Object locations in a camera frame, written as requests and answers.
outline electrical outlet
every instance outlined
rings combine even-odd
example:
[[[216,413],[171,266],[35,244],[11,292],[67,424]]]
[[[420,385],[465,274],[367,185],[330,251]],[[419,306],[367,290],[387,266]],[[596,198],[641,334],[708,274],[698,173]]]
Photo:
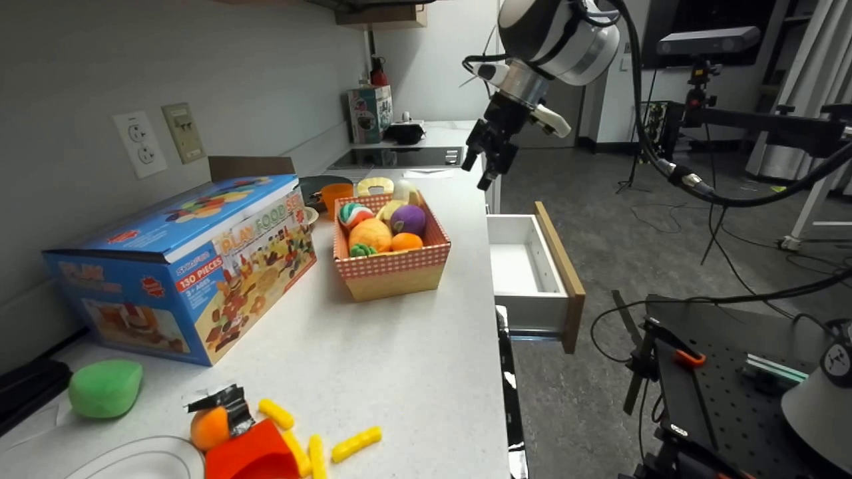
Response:
[[[111,123],[128,150],[139,178],[155,175],[168,167],[147,113],[111,115]]]
[[[196,163],[204,158],[203,139],[196,135],[188,103],[166,103],[162,118],[168,123],[171,139],[184,163]]]

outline green toy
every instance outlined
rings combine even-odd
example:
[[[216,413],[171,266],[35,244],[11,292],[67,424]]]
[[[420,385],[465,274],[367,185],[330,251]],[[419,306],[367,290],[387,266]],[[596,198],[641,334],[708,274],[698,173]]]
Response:
[[[69,400],[81,419],[110,421],[124,416],[142,391],[142,366],[124,359],[94,362],[71,376]]]

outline open drawer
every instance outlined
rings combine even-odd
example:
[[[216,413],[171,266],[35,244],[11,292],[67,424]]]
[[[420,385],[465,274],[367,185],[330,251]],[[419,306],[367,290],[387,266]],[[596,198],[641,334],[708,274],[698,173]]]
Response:
[[[536,215],[487,215],[496,300],[511,312],[511,336],[552,336],[573,355],[586,288],[543,203]]]

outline counter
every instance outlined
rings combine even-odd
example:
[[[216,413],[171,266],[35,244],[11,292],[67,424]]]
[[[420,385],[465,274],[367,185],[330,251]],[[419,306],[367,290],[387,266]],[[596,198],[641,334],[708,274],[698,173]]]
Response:
[[[139,405],[121,421],[83,424],[57,396],[0,440],[0,476],[58,479],[132,440],[187,437],[184,405],[227,384],[243,384],[252,408],[262,396],[291,408],[299,437],[323,433],[327,448],[383,427],[375,451],[330,468],[336,479],[507,476],[484,198],[460,171],[416,175],[452,240],[440,290],[351,303],[330,262],[334,227],[320,224],[318,266],[216,367],[69,346],[61,359],[71,367],[142,362]]]

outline cardboard box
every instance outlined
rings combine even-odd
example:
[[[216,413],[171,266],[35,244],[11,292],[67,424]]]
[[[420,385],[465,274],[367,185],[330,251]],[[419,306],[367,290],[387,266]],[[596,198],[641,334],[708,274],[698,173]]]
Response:
[[[351,145],[377,145],[393,123],[391,85],[351,87],[345,94]]]
[[[371,198],[355,198],[355,199],[367,205],[371,210],[377,210],[391,198],[371,195]],[[339,232],[334,244],[334,262],[355,300],[435,290],[443,282],[443,272],[451,256],[451,240],[445,238],[443,227],[431,215],[428,203],[423,208],[428,212],[423,248],[404,251],[404,254],[349,256],[345,232],[336,222]]]
[[[318,262],[295,175],[204,185],[45,251],[102,344],[214,366]]]

